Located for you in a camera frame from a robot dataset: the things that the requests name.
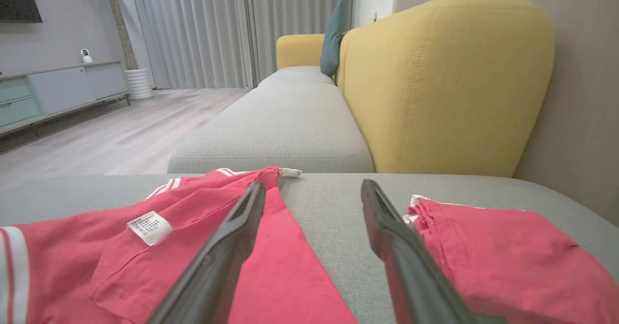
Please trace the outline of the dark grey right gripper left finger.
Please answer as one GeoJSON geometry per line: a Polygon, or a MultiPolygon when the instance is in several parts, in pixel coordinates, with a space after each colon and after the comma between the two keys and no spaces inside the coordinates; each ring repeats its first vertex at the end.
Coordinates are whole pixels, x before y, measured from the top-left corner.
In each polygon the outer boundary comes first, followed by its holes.
{"type": "Polygon", "coordinates": [[[242,266],[256,244],[265,197],[264,183],[249,185],[147,324],[228,324],[242,266]]]}

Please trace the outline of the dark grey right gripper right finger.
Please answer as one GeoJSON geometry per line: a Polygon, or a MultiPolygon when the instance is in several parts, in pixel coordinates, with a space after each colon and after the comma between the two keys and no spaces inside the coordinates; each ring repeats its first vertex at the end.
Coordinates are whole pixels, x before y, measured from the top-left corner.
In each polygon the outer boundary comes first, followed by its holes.
{"type": "Polygon", "coordinates": [[[376,181],[363,180],[361,198],[369,242],[384,263],[397,324],[508,324],[467,308],[419,233],[404,222],[376,181]]]}

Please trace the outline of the red shorts with white stripe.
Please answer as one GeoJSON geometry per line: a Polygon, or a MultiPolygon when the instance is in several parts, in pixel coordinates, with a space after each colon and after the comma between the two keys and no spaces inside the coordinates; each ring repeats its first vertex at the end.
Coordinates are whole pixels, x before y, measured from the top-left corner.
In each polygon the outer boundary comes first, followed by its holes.
{"type": "Polygon", "coordinates": [[[471,311],[508,324],[619,324],[612,276],[537,212],[413,195],[404,221],[471,311]]]}

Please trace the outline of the red t-shirt with white trim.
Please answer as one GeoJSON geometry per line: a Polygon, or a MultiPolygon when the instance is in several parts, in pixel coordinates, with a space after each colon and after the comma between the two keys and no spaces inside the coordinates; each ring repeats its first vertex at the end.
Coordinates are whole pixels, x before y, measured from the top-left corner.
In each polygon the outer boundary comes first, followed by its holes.
{"type": "Polygon", "coordinates": [[[357,324],[281,196],[279,178],[300,174],[217,168],[131,206],[0,218],[0,324],[146,324],[254,182],[265,209],[226,324],[357,324]]]}

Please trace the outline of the grey sofa seat cushion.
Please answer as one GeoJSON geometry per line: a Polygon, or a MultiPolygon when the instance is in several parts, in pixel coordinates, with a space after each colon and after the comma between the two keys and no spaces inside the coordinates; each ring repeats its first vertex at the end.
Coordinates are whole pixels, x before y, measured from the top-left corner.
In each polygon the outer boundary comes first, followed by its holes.
{"type": "Polygon", "coordinates": [[[255,88],[186,137],[169,174],[217,168],[373,173],[374,163],[341,91],[323,83],[255,88]]]}
{"type": "Polygon", "coordinates": [[[336,85],[333,77],[322,73],[320,66],[292,66],[272,73],[262,80],[258,86],[309,83],[336,85]]]}

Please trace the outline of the yellow sofa backrest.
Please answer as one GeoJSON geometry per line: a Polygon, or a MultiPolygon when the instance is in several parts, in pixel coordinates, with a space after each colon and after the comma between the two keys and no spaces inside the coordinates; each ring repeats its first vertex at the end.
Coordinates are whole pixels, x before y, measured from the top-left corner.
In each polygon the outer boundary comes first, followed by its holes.
{"type": "Polygon", "coordinates": [[[277,69],[319,66],[323,34],[283,35],[276,42],[277,69]]]}
{"type": "Polygon", "coordinates": [[[512,177],[555,36],[526,0],[431,0],[348,31],[337,82],[374,171],[512,177]]]}

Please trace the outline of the white ribbed plant pot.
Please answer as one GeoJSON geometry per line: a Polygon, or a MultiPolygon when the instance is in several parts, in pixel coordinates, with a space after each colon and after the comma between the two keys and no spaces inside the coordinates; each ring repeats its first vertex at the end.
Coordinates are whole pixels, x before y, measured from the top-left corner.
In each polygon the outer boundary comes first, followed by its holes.
{"type": "Polygon", "coordinates": [[[126,69],[125,75],[130,86],[130,101],[143,101],[153,98],[153,90],[146,68],[126,69]]]}

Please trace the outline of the grey green tv cabinet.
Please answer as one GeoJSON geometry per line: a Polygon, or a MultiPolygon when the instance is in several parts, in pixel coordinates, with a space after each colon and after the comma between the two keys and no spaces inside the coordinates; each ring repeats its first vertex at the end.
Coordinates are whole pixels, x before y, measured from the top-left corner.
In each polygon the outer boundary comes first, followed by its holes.
{"type": "Polygon", "coordinates": [[[129,96],[119,61],[0,76],[0,136],[129,96]]]}

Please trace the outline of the grey pleated curtain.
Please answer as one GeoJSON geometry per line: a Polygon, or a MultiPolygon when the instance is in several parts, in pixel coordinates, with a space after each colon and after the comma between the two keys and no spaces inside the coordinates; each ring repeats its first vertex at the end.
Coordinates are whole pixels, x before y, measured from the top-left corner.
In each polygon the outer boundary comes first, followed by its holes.
{"type": "Polygon", "coordinates": [[[253,88],[276,71],[276,42],[322,34],[353,0],[135,0],[156,88],[253,88]]]}

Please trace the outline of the teal throw pillow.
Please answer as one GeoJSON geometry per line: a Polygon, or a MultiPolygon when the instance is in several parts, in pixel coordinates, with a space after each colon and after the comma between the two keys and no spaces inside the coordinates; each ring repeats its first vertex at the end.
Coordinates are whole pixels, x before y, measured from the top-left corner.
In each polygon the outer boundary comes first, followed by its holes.
{"type": "Polygon", "coordinates": [[[333,77],[339,66],[340,45],[346,32],[346,4],[339,0],[334,7],[326,25],[324,41],[321,49],[321,72],[333,77]]]}

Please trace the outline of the brown plant trunk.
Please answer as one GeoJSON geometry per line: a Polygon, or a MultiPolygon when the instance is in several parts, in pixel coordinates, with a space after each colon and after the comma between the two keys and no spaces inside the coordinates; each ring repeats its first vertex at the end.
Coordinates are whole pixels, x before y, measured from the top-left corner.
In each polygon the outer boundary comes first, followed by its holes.
{"type": "Polygon", "coordinates": [[[124,16],[122,15],[121,4],[119,0],[108,0],[111,6],[111,12],[117,27],[119,39],[121,40],[122,52],[125,59],[126,69],[138,69],[138,64],[133,52],[130,36],[126,27],[124,16]]]}

